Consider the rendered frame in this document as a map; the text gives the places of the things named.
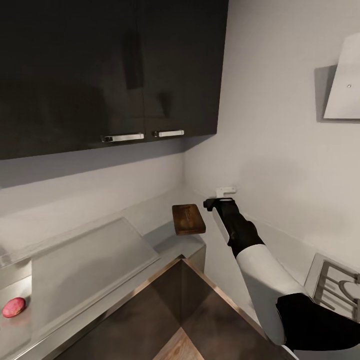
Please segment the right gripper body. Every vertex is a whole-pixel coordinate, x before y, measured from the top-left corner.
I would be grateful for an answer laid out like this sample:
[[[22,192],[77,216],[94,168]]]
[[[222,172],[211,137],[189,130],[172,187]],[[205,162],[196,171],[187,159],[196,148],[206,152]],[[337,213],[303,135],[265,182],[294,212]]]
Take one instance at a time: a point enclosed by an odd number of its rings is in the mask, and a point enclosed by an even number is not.
[[[212,211],[213,211],[213,207],[216,206],[216,203],[217,203],[219,200],[220,200],[220,199],[216,199],[216,198],[207,199],[207,200],[206,200],[207,211],[208,211],[208,212],[212,212]]]

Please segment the cutting board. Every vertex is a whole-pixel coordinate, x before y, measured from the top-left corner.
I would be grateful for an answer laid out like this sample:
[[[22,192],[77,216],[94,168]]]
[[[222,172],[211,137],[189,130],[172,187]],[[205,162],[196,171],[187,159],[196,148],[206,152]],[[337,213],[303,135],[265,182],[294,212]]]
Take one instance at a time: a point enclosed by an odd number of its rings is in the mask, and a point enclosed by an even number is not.
[[[206,230],[205,222],[196,204],[173,205],[172,213],[176,233]]]

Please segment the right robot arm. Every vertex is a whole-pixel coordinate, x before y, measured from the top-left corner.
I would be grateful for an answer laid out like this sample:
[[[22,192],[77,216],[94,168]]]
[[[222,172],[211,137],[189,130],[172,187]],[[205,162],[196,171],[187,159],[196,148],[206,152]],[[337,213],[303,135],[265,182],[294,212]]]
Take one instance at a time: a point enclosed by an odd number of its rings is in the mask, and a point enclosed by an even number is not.
[[[278,346],[299,360],[360,360],[360,323],[319,304],[286,270],[239,212],[236,187],[217,187],[203,207],[212,212],[239,265],[257,319]]]

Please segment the vidalia onion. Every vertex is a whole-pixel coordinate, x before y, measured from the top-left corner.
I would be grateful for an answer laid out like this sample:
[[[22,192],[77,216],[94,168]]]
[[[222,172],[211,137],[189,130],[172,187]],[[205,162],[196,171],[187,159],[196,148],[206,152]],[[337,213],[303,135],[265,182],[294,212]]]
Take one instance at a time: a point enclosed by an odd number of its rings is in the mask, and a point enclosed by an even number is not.
[[[16,297],[10,300],[3,308],[2,315],[10,319],[19,315],[26,307],[26,301],[23,297]]]

